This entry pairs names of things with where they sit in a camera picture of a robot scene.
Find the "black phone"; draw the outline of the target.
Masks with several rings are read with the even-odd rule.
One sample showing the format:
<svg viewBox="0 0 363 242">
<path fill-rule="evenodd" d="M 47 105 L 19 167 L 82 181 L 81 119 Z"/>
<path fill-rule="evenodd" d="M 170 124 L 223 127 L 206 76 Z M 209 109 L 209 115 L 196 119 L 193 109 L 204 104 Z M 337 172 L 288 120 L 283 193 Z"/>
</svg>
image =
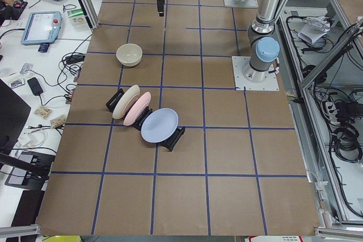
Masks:
<svg viewBox="0 0 363 242">
<path fill-rule="evenodd" d="M 44 92 L 37 78 L 30 78 L 27 83 L 35 96 L 40 96 Z"/>
</svg>

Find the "cream plate in rack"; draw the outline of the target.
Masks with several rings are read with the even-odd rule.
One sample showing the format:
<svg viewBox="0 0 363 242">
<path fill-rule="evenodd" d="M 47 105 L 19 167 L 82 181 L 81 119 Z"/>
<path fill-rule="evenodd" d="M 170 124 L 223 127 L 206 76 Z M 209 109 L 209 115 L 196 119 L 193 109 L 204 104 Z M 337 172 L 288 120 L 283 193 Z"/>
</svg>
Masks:
<svg viewBox="0 0 363 242">
<path fill-rule="evenodd" d="M 131 86 L 116 104 L 112 118 L 116 120 L 123 118 L 127 114 L 128 110 L 130 110 L 133 104 L 138 100 L 139 95 L 140 87 L 137 84 Z"/>
</svg>

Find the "cream ceramic bowl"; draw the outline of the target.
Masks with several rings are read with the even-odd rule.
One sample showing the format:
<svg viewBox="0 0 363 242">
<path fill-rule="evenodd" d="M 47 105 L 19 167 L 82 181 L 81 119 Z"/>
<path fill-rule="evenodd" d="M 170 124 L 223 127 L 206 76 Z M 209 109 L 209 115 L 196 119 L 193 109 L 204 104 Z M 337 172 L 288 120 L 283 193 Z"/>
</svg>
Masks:
<svg viewBox="0 0 363 242">
<path fill-rule="evenodd" d="M 133 67 L 140 63 L 143 51 L 137 44 L 124 44 L 116 51 L 116 58 L 126 67 Z"/>
</svg>

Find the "blue plate in rack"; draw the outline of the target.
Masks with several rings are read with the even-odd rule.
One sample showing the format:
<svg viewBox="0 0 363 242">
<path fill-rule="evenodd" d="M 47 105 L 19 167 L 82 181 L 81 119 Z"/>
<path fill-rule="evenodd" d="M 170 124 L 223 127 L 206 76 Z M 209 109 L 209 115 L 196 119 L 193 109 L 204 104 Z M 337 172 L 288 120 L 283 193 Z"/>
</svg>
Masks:
<svg viewBox="0 0 363 242">
<path fill-rule="evenodd" d="M 178 114 L 170 108 L 151 113 L 141 127 L 142 138 L 149 143 L 159 143 L 169 138 L 178 126 Z"/>
</svg>

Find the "green white box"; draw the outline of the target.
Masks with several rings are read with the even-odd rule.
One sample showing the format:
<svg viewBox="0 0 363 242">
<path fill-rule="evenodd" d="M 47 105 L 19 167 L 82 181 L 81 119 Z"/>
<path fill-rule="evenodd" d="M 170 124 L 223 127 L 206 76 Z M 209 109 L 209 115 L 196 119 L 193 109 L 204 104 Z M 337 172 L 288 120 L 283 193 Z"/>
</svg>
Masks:
<svg viewBox="0 0 363 242">
<path fill-rule="evenodd" d="M 78 26 L 87 23 L 82 9 L 73 9 L 67 11 L 67 17 L 69 19 L 69 22 L 73 26 Z"/>
</svg>

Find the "pink plate in rack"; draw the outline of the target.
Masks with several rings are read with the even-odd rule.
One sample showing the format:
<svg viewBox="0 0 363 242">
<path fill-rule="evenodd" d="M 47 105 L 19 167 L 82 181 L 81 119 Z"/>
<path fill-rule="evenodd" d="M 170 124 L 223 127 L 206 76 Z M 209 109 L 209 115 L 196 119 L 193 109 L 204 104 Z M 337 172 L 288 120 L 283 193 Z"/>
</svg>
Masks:
<svg viewBox="0 0 363 242">
<path fill-rule="evenodd" d="M 135 123 L 136 119 L 138 119 L 141 113 L 146 109 L 146 107 L 149 106 L 150 101 L 151 93 L 149 91 L 145 92 L 131 107 L 131 109 L 124 118 L 123 125 L 131 126 L 133 123 Z"/>
</svg>

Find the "near blue teach pendant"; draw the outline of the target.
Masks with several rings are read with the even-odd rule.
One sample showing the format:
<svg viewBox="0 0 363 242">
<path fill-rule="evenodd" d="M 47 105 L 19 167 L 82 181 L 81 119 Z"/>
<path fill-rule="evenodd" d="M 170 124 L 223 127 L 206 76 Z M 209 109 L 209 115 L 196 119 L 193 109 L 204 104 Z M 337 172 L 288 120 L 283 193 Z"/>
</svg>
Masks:
<svg viewBox="0 0 363 242">
<path fill-rule="evenodd" d="M 62 15 L 59 11 L 30 13 L 21 44 L 52 44 L 58 38 L 61 24 Z"/>
</svg>

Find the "black plate rack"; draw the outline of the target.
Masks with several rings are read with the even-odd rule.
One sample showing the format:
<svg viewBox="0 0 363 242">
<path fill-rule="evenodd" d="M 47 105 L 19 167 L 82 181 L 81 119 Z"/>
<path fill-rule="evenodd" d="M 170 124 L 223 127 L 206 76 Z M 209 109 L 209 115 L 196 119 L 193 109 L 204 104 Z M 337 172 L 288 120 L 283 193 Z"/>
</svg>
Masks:
<svg viewBox="0 0 363 242">
<path fill-rule="evenodd" d="M 142 138 L 172 151 L 185 133 L 179 126 L 179 116 L 171 108 L 156 111 L 149 107 L 151 93 L 141 94 L 140 87 L 133 85 L 126 91 L 119 89 L 105 104 L 115 120 L 122 119 L 124 126 L 132 126 L 141 132 Z"/>
</svg>

